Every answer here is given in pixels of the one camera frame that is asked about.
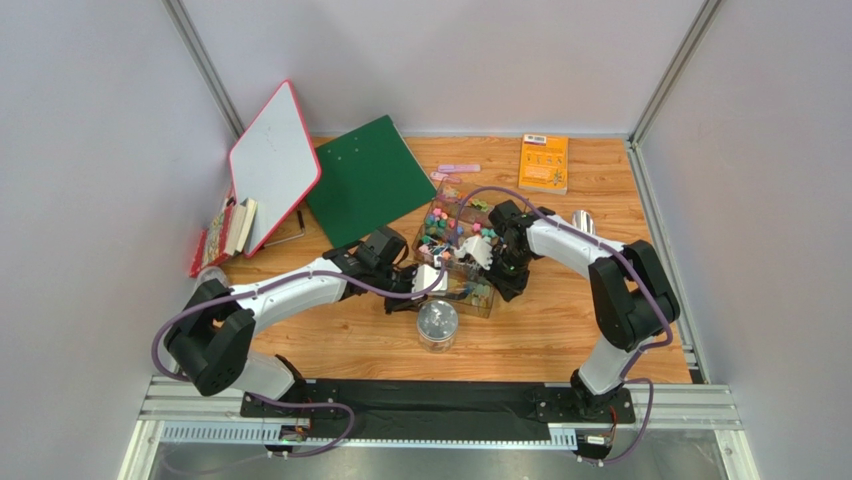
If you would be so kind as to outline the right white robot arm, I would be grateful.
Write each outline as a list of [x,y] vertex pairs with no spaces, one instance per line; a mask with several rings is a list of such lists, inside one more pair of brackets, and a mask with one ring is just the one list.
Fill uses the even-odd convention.
[[605,240],[551,211],[524,213],[512,200],[498,204],[489,220],[501,243],[485,276],[503,300],[524,292],[530,262],[543,257],[588,280],[601,336],[572,374],[579,398],[590,402],[613,396],[642,352],[671,343],[671,325],[681,306],[650,243]]

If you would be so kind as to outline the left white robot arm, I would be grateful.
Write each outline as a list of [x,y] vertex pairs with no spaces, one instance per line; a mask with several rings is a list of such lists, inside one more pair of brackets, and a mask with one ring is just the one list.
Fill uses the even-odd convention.
[[193,384],[203,396],[236,388],[264,401],[280,400],[299,375],[287,360],[253,351],[254,338],[303,311],[367,292],[393,306],[424,298],[440,285],[443,273],[427,266],[399,267],[397,258],[405,248],[396,231],[381,227],[364,241],[329,250],[304,267],[261,282],[226,287],[206,281],[156,333],[155,366]]

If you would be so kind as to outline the clear compartment candy box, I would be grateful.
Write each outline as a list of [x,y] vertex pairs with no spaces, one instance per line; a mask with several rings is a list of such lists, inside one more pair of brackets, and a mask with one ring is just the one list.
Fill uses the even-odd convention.
[[489,214],[509,198],[456,177],[441,180],[413,240],[414,261],[427,266],[416,288],[430,285],[444,270],[429,297],[450,303],[459,314],[488,318],[499,295],[485,273],[503,244]]

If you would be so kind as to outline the clear plastic jar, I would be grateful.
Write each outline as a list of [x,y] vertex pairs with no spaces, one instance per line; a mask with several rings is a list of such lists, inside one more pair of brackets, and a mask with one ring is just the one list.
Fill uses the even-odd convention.
[[458,328],[457,321],[440,324],[418,321],[419,344],[431,353],[445,352],[454,345]]

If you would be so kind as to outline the silver round jar lid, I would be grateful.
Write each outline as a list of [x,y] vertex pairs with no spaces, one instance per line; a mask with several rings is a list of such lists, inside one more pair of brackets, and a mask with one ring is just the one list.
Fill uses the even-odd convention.
[[438,324],[457,321],[459,325],[459,315],[450,303],[443,300],[432,300],[421,306],[417,315],[418,321]]

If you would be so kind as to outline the silver metal scoop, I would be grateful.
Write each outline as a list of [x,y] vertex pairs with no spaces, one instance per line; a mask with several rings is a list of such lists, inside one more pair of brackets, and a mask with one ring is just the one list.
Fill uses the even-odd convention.
[[572,213],[571,224],[583,233],[589,235],[596,234],[596,225],[594,219],[592,215],[586,210],[575,210]]

